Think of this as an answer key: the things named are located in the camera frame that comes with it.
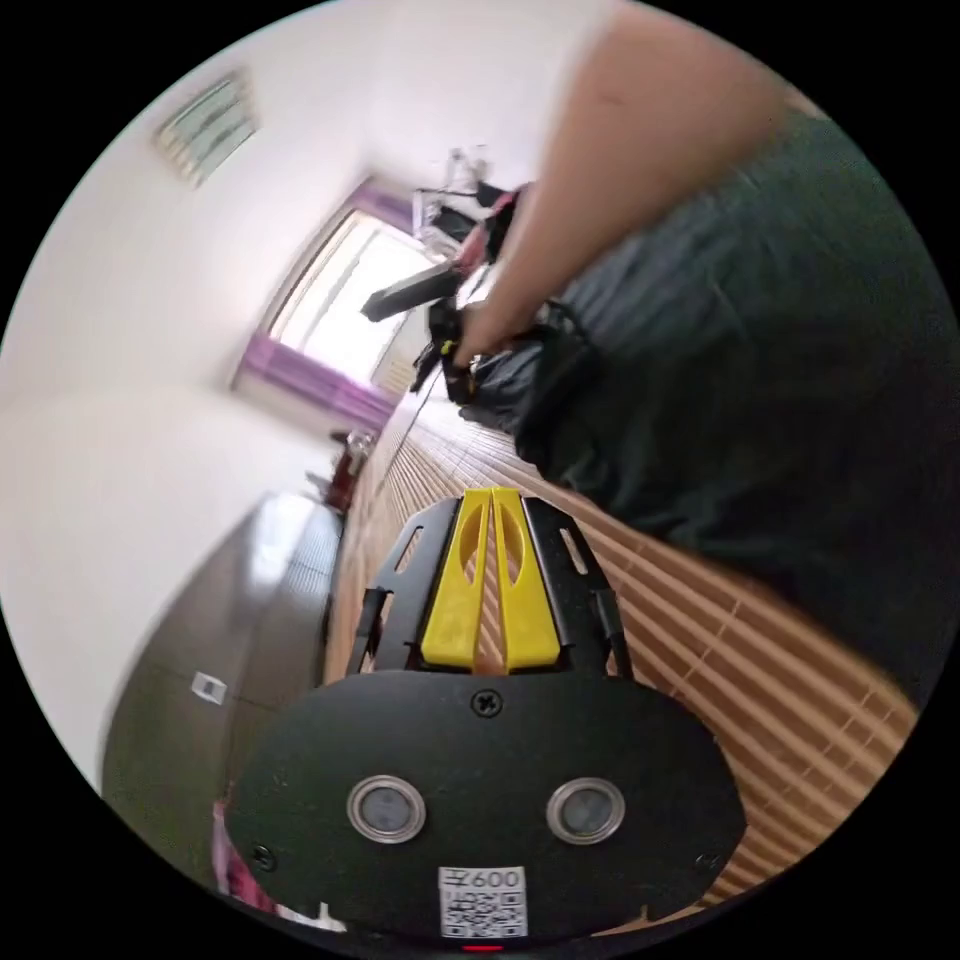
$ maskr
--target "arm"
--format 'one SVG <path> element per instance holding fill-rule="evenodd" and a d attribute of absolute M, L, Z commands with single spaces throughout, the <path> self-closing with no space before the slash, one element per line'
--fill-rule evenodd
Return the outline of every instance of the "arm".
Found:
<path fill-rule="evenodd" d="M 712 34 L 620 4 L 574 74 L 458 362 L 500 346 L 599 256 L 757 152 L 786 115 L 785 91 Z"/>

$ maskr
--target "window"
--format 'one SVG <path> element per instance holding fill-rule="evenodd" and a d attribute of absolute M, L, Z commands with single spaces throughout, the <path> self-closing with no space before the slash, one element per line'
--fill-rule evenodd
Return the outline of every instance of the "window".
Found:
<path fill-rule="evenodd" d="M 367 383 L 404 317 L 371 323 L 360 308 L 372 293 L 432 263 L 413 238 L 369 214 L 351 213 L 294 290 L 272 335 Z"/>

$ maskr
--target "qr code sticker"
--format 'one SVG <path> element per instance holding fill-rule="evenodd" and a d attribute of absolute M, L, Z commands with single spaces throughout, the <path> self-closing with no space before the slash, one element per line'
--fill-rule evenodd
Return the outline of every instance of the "qr code sticker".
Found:
<path fill-rule="evenodd" d="M 527 936 L 523 867 L 441 867 L 441 934 L 501 940 Z"/>

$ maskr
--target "purple curtain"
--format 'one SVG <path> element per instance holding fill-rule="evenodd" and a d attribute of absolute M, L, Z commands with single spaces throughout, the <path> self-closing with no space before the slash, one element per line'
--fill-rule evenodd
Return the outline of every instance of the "purple curtain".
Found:
<path fill-rule="evenodd" d="M 247 345 L 240 369 L 376 433 L 383 429 L 397 405 L 390 394 L 357 383 L 266 334 L 257 334 Z"/>
<path fill-rule="evenodd" d="M 365 180 L 353 193 L 347 205 L 369 213 L 390 226 L 413 234 L 413 203 L 378 186 L 374 179 Z"/>

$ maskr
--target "screw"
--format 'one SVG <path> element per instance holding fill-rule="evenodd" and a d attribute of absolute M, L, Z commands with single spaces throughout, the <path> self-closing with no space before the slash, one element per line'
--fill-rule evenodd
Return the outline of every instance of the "screw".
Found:
<path fill-rule="evenodd" d="M 253 848 L 253 862 L 264 873 L 272 873 L 277 869 L 277 858 L 259 843 Z"/>
<path fill-rule="evenodd" d="M 503 697 L 496 690 L 480 690 L 473 695 L 470 709 L 478 717 L 495 717 L 503 709 Z"/>
<path fill-rule="evenodd" d="M 697 866 L 702 870 L 716 870 L 720 866 L 720 857 L 718 854 L 701 853 L 697 857 Z"/>

